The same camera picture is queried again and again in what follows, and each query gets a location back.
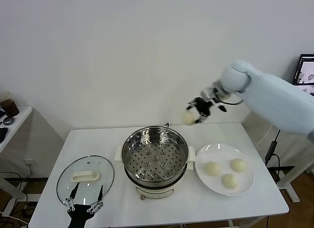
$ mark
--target white plate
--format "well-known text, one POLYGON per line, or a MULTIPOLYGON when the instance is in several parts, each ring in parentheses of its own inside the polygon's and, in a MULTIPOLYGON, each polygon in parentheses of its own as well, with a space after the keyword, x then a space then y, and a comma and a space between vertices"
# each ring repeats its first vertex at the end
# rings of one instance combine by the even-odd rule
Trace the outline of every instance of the white plate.
POLYGON ((195 168, 202 182, 211 190, 225 196, 238 196, 246 193, 254 183, 254 171, 247 155, 234 147, 224 144, 212 144, 203 147, 196 155, 195 168), (237 173, 230 167, 229 163, 235 158, 243 158, 247 163, 247 170, 244 173, 237 173), (205 172, 205 164, 217 162, 221 166, 221 174, 210 176, 205 172), (227 189, 221 183, 221 177, 225 174, 234 174, 239 180, 236 189, 227 189))

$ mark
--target screen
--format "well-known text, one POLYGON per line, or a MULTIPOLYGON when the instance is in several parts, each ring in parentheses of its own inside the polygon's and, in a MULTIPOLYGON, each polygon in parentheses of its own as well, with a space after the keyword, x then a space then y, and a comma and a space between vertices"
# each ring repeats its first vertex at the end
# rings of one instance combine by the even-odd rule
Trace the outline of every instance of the screen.
POLYGON ((295 86, 295 87, 314 96, 314 85, 300 85, 300 86, 295 86))
MULTIPOLYGON (((314 62, 303 62, 299 77, 297 79, 297 84, 313 84, 314 85, 314 62)), ((309 86, 308 89, 312 90, 313 92, 313 86, 309 86)))

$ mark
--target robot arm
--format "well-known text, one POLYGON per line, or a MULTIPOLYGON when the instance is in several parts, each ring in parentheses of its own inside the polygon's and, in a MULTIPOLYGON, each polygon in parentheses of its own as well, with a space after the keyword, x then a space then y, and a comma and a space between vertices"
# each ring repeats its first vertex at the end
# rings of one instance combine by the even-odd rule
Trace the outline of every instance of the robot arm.
POLYGON ((277 128, 314 139, 314 97, 244 61, 231 64, 217 82, 201 91, 201 97, 189 103, 187 110, 195 107, 200 115, 197 120, 186 112, 183 121, 187 125, 203 122, 213 106, 226 112, 222 100, 230 94, 242 98, 248 107, 277 128))

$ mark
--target steamed bun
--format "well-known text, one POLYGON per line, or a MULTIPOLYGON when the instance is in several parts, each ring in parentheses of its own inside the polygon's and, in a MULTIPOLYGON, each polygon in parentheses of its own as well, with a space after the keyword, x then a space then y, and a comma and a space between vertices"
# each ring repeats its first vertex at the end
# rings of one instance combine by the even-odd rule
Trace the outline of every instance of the steamed bun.
POLYGON ((190 111, 185 111, 182 115, 181 115, 181 120, 185 125, 193 125, 195 124, 195 118, 194 115, 190 112, 190 111))
POLYGON ((221 182, 223 186, 227 189, 236 189, 239 185, 239 181, 233 174, 225 174, 221 177, 221 182))
POLYGON ((236 158, 230 162, 230 167, 237 173, 244 173, 247 170, 247 165, 244 159, 236 158))
POLYGON ((205 172, 211 176, 217 176, 221 172, 221 167, 216 162, 208 162, 205 165, 205 172))

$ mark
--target white table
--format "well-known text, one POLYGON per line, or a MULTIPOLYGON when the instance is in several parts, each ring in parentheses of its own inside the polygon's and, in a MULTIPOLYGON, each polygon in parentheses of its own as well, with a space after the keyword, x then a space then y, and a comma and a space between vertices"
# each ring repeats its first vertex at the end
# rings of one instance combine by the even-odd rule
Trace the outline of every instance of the white table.
MULTIPOLYGON (((30 115, 32 112, 32 107, 30 106, 18 106, 18 109, 20 113, 17 116, 14 116, 14 122, 11 125, 5 126, 4 124, 1 125, 1 127, 7 127, 8 132, 5 136, 4 141, 0 143, 0 153, 3 151, 3 149, 6 147, 6 145, 9 143, 9 141, 12 139, 14 134, 18 131, 22 123, 27 119, 27 117, 30 115)), ((14 208, 15 202, 25 202, 26 201, 26 195, 23 193, 24 188, 26 187, 27 182, 22 182, 21 183, 21 188, 20 190, 17 189, 15 186, 13 186, 11 183, 6 181, 0 174, 0 188, 13 196, 13 198, 8 202, 4 209, 4 213, 10 214, 12 209, 14 208)), ((39 200, 40 194, 28 194, 27 198, 29 202, 36 202, 39 200)))
POLYGON ((70 163, 92 154, 109 159, 114 165, 116 174, 112 188, 103 198, 104 207, 94 218, 86 222, 87 228, 139 227, 252 218, 246 219, 241 224, 241 227, 250 227, 264 216, 289 211, 240 123, 171 126, 171 128, 182 134, 196 151, 206 144, 225 143, 250 156, 256 177, 253 187, 242 196, 222 196, 208 189, 194 171, 187 170, 182 188, 173 195, 160 200, 142 201, 128 181, 123 167, 114 163, 117 147, 139 128, 72 130, 55 163, 29 227, 67 227, 70 217, 66 207, 56 196, 58 178, 70 163))

